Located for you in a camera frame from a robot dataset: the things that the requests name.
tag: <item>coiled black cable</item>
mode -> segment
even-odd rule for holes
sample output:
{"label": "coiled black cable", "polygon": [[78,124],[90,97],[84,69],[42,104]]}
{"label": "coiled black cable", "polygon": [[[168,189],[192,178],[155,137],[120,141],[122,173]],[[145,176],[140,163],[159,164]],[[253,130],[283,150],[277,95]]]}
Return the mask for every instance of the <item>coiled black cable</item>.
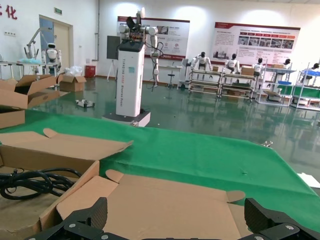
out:
{"label": "coiled black cable", "polygon": [[[75,183],[65,176],[52,173],[58,171],[73,173],[81,177],[78,171],[71,168],[57,167],[37,171],[24,171],[22,169],[22,172],[19,173],[18,170],[15,169],[13,173],[0,173],[0,195],[9,200],[27,200],[40,196],[41,194],[52,194],[60,197]],[[24,196],[11,195],[18,187],[33,190],[35,193]]]}

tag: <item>green floor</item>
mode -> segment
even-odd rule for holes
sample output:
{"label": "green floor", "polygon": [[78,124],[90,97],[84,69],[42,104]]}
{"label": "green floor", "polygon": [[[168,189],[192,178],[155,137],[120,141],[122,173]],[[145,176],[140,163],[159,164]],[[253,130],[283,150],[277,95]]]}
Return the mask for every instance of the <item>green floor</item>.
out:
{"label": "green floor", "polygon": [[[151,110],[148,127],[209,134],[248,140],[254,143],[272,141],[278,154],[298,173],[313,175],[320,182],[320,112],[296,110],[250,103],[237,98],[167,89],[159,86],[153,92],[143,85],[142,108]],[[88,80],[85,91],[68,93],[34,109],[43,112],[88,116],[100,119],[115,108],[116,84],[104,78]],[[75,100],[96,103],[95,109],[85,110]],[[176,142],[169,151],[183,148]]]}

